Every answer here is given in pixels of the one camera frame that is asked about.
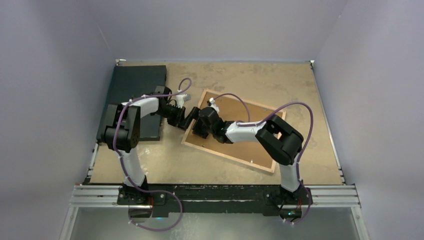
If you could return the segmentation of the wooden picture frame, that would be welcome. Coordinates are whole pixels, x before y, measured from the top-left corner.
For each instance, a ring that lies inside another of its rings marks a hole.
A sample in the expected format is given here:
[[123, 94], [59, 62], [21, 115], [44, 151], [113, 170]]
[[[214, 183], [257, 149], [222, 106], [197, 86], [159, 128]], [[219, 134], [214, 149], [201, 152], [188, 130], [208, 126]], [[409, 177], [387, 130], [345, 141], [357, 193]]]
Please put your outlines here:
[[[210, 89], [204, 89], [198, 101], [197, 107], [204, 108], [207, 106], [207, 100], [212, 97], [217, 97], [220, 92]], [[250, 113], [250, 120], [253, 122], [261, 121], [268, 114], [273, 112], [276, 108], [264, 105], [251, 100], [243, 100]], [[243, 104], [233, 96], [222, 96], [217, 99], [219, 106], [219, 116], [224, 121], [238, 121], [242, 120], [247, 122], [247, 111]], [[273, 174], [277, 166], [274, 161], [266, 152], [266, 150], [258, 142], [238, 142], [234, 144], [221, 144], [217, 142], [210, 134], [207, 138], [202, 138], [193, 133], [195, 121], [189, 125], [185, 131], [181, 143], [195, 148], [197, 150], [206, 152], [211, 155], [222, 157], [229, 162], [236, 163], [240, 166], [262, 171], [264, 173]]]

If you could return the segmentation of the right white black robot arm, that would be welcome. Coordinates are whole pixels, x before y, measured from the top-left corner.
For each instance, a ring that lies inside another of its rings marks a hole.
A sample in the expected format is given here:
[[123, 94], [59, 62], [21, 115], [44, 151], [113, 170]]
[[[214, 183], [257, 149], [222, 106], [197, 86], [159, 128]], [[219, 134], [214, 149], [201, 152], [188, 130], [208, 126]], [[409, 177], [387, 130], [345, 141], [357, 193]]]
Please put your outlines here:
[[304, 137], [276, 112], [264, 120], [224, 120], [214, 107], [194, 107], [178, 125], [187, 131], [185, 142], [238, 163], [270, 172], [280, 169], [280, 196], [288, 204], [300, 198], [299, 159]]

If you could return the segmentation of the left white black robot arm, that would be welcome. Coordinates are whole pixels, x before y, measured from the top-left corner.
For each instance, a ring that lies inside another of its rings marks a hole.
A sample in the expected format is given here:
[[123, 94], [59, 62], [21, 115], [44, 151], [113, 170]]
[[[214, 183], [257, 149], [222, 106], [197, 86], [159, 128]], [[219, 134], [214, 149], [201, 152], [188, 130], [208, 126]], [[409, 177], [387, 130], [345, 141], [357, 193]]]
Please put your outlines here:
[[137, 154], [141, 119], [147, 115], [158, 115], [177, 127], [186, 128], [191, 121], [185, 118], [184, 103], [188, 89], [172, 92], [170, 88], [159, 85], [153, 93], [126, 102], [110, 103], [106, 107], [98, 141], [116, 154], [124, 175], [124, 194], [129, 194], [130, 199], [138, 205], [146, 203], [152, 193]]

